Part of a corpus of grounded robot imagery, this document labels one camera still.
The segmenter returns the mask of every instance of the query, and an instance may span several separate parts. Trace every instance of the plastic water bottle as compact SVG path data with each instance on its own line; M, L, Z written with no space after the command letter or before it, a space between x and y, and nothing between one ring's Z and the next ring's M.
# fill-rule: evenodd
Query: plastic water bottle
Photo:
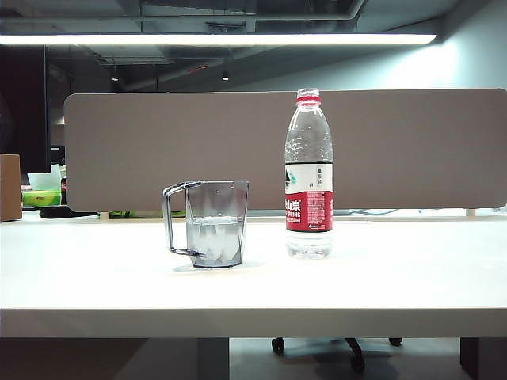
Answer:
M291 256L331 252L333 143L318 89L300 89L285 141L285 222Z

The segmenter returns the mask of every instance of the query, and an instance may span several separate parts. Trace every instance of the clear plastic pitcher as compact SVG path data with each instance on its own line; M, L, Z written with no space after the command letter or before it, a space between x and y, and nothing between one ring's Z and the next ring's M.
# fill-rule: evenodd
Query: clear plastic pitcher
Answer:
M162 192L166 240L171 252L190 257L194 267L241 264L249 182L188 181ZM174 248L170 196L185 190L187 248Z

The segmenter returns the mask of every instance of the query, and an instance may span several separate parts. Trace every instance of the ceiling light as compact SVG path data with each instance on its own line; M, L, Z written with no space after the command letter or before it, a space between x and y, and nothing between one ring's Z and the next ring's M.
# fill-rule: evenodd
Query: ceiling light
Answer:
M1 45L407 45L429 44L434 34L54 34L0 35Z

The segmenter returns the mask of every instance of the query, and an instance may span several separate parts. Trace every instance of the wall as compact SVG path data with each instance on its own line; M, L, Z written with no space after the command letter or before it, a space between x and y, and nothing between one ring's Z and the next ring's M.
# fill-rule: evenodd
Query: wall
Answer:
M507 88L505 20L506 0L486 2L470 19L454 28L444 42L350 59L230 90L295 90L307 86L320 89ZM456 20L450 17L448 23L455 26Z

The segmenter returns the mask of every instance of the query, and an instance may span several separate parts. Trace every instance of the red and white label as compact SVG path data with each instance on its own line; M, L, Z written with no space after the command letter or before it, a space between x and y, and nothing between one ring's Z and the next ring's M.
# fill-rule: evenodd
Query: red and white label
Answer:
M333 164L285 166L285 222L292 231L333 228Z

